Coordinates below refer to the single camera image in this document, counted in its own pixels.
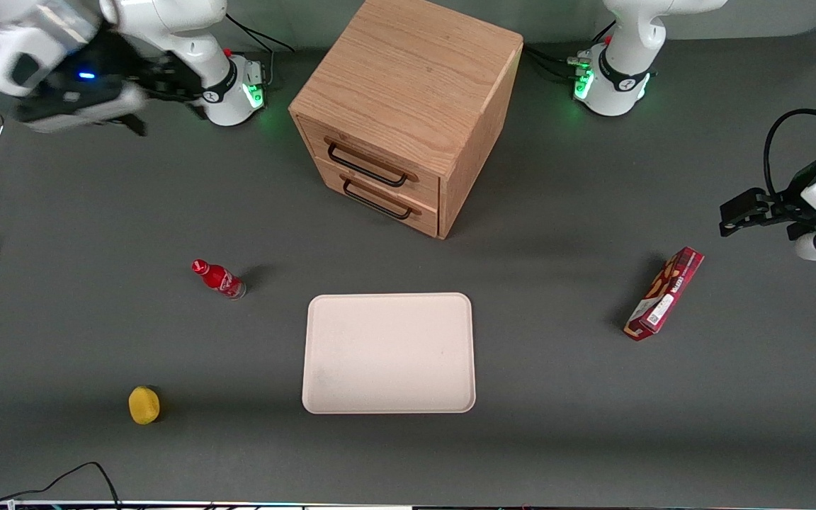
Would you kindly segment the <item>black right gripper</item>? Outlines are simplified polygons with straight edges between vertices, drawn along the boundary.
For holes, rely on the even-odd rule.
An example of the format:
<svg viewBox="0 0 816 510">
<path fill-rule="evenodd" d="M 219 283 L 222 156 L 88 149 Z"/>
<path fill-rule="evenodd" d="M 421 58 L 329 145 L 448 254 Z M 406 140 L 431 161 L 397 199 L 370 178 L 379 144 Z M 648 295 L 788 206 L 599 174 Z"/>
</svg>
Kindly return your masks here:
<svg viewBox="0 0 816 510">
<path fill-rule="evenodd" d="M 197 103 L 202 79 L 176 54 L 149 61 L 123 36 L 101 31 L 45 79 L 48 108 L 141 108 L 146 101 Z"/>
</svg>

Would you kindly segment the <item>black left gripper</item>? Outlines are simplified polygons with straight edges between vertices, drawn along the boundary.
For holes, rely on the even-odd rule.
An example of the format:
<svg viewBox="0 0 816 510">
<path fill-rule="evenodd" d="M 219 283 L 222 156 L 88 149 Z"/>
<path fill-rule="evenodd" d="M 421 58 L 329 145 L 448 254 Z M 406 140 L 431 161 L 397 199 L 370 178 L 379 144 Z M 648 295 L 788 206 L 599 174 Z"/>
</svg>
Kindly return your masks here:
<svg viewBox="0 0 816 510">
<path fill-rule="evenodd" d="M 816 183 L 816 159 L 798 171 L 783 190 L 777 191 L 767 157 L 764 159 L 764 181 L 769 196 L 763 188 L 748 188 L 720 206 L 720 236 L 725 238 L 746 228 L 784 222 L 789 224 L 787 235 L 790 241 L 797 241 L 804 234 L 816 234 L 816 207 L 802 197 L 803 191 Z"/>
</svg>

